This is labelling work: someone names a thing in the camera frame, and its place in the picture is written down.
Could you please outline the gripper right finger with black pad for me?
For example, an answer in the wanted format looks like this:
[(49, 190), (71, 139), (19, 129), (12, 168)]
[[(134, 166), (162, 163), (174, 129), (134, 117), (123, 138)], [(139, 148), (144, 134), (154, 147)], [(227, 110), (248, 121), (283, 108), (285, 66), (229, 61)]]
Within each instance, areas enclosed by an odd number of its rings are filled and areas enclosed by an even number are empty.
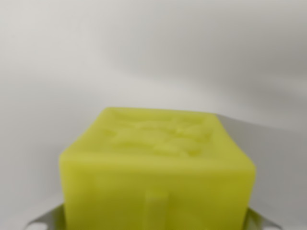
[(282, 230), (282, 227), (249, 208), (245, 217), (244, 230)]

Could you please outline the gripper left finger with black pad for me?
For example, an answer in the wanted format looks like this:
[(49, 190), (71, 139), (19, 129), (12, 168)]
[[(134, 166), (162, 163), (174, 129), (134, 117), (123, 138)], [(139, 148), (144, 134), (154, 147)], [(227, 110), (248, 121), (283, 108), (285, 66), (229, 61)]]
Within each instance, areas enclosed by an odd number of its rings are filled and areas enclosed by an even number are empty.
[(64, 206), (60, 205), (30, 221), (24, 230), (65, 230)]

